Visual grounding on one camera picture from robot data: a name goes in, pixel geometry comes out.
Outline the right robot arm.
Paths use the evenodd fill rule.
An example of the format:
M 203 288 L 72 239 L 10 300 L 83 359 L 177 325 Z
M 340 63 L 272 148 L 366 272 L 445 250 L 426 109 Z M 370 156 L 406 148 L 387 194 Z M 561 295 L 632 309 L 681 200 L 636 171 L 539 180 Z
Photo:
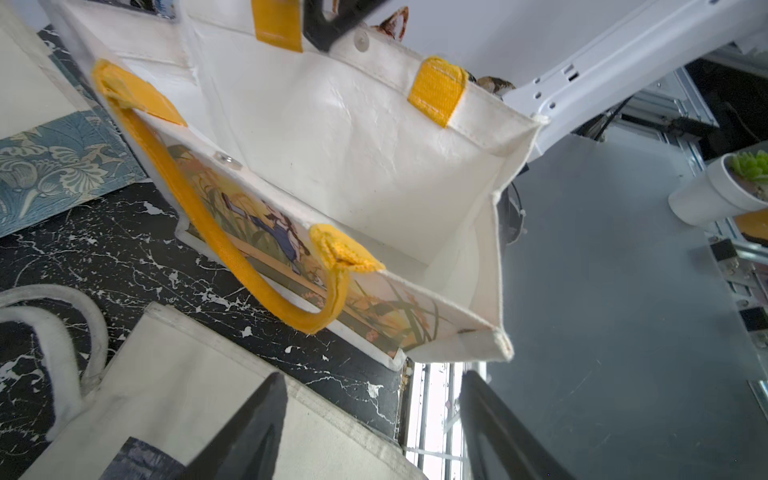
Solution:
M 686 62 L 767 23 L 763 1 L 417 1 L 402 42 L 376 1 L 296 1 L 290 37 L 353 91 L 332 126 L 354 158 L 498 164 L 571 130 Z

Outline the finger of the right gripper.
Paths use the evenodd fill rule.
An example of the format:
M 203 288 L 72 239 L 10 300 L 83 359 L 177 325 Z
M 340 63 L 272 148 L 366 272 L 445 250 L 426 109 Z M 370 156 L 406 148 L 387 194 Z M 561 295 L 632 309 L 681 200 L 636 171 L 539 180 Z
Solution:
M 306 0 L 303 2 L 304 37 L 318 50 L 328 52 L 337 40 L 386 2 L 387 0 L 348 1 L 335 17 L 328 19 L 323 12 L 322 1 Z

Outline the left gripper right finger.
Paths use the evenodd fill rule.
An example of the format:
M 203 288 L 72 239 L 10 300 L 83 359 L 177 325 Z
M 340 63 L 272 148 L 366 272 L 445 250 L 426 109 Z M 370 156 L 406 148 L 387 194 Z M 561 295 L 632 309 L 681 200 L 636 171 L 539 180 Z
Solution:
M 474 479 L 571 479 L 474 370 L 462 376 L 460 421 Z

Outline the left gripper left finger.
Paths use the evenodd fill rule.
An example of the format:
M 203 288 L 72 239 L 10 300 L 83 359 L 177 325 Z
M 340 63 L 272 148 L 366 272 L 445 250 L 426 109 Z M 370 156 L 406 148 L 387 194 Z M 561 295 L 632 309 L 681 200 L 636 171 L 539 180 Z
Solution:
M 182 479 L 271 479 L 287 410 L 283 374 L 274 372 L 180 474 Z

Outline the white bag with yellow handles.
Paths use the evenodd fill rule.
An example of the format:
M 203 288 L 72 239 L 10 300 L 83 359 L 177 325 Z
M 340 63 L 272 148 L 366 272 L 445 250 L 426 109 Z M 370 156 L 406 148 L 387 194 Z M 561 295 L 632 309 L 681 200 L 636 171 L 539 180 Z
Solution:
M 367 26 L 320 51 L 299 1 L 166 20 L 44 9 L 204 244 L 274 315 L 419 363 L 508 361 L 500 200 L 546 117 Z

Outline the cream canvas bag with print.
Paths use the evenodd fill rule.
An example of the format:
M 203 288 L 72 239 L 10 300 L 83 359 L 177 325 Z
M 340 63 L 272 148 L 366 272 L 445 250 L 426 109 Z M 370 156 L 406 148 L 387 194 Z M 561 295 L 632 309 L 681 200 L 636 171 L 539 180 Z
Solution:
M 5 290 L 1 318 L 31 327 L 53 391 L 48 447 L 28 479 L 182 479 L 272 373 L 288 402 L 271 479 L 418 479 L 390 440 L 177 310 L 149 305 L 114 357 L 99 307 L 38 284 Z

